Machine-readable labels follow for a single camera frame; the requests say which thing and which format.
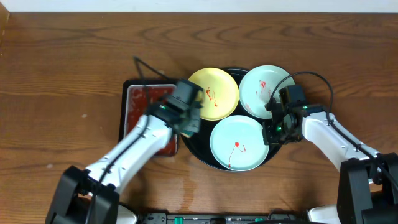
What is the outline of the light blue plate front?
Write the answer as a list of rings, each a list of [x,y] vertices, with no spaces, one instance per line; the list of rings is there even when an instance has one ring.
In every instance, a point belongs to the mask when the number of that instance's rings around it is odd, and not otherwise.
[[[260,166],[269,153],[264,144],[261,124],[248,116],[222,119],[210,135],[214,158],[225,168],[245,172]]]

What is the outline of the green scrubbing sponge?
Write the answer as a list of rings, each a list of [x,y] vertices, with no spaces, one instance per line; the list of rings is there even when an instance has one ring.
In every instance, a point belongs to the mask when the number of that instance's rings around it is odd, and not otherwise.
[[[190,137],[192,137],[192,136],[194,135],[194,132],[191,132],[191,131],[182,131],[180,134],[181,134],[182,136],[185,136],[186,138],[190,138]]]

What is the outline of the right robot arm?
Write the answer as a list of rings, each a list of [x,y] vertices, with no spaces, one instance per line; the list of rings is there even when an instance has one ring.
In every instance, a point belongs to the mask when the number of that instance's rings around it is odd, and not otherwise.
[[[312,208],[310,223],[397,223],[397,154],[381,154],[355,138],[322,105],[265,105],[264,141],[313,143],[340,173],[335,205]]]

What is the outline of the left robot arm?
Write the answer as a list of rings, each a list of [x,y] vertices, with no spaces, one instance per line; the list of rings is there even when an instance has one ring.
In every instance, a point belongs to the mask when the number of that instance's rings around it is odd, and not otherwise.
[[[201,104],[172,96],[150,105],[135,127],[105,156],[81,170],[70,166],[61,176],[46,223],[137,223],[120,195],[142,166],[174,134],[199,130]]]

